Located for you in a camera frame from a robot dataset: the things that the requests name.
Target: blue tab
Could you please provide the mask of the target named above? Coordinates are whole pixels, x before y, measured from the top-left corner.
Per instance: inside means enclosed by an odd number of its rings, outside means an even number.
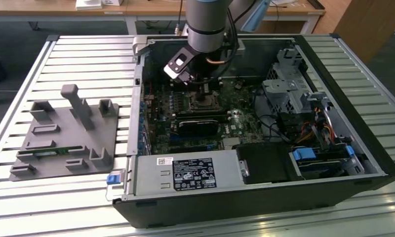
[[[346,150],[348,152],[350,157],[354,156],[355,152],[354,152],[352,146],[346,146]]]
[[[302,159],[300,154],[298,153],[296,150],[292,152],[292,156],[295,157],[295,160]]]
[[[292,155],[295,157],[295,160],[300,160],[300,159],[316,159],[316,155],[315,155],[314,149],[311,149],[311,148],[298,148],[292,152]]]
[[[120,175],[119,174],[111,174],[107,177],[107,184],[112,185],[112,184],[120,184]]]

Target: white sticker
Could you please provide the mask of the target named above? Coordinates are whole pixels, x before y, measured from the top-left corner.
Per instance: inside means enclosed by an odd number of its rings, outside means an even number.
[[[172,157],[160,157],[156,159],[156,165],[172,164]]]
[[[120,14],[123,14],[123,11],[105,11],[104,14],[120,15]]]
[[[207,180],[203,180],[201,183],[205,183],[205,184],[213,184],[213,183],[215,183],[215,179],[207,179]]]

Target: copper pipe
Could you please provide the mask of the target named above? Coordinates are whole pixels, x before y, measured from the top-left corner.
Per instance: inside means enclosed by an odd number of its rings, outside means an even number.
[[[205,61],[207,61],[209,64],[215,64],[215,65],[225,64],[225,61],[212,61],[209,58],[205,58]]]

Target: motherboard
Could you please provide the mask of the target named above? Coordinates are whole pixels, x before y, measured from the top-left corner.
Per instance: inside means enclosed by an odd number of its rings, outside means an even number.
[[[223,79],[209,93],[160,85],[145,96],[153,155],[228,150],[241,143],[264,140],[255,117],[255,87]]]

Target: blue latch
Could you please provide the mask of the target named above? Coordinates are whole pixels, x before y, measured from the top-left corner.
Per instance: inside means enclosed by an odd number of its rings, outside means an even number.
[[[352,146],[346,146],[346,150],[348,152],[350,157],[354,156],[355,152],[354,152]]]
[[[261,0],[253,12],[251,13],[248,19],[245,20],[241,31],[255,32],[257,27],[260,26],[263,17],[265,15],[265,10],[268,9],[271,0]]]
[[[107,184],[120,184],[120,174],[109,174],[107,177]]]
[[[300,160],[300,159],[316,159],[316,155],[315,155],[314,149],[311,149],[311,148],[298,148],[292,152],[292,155],[295,157],[295,160]]]

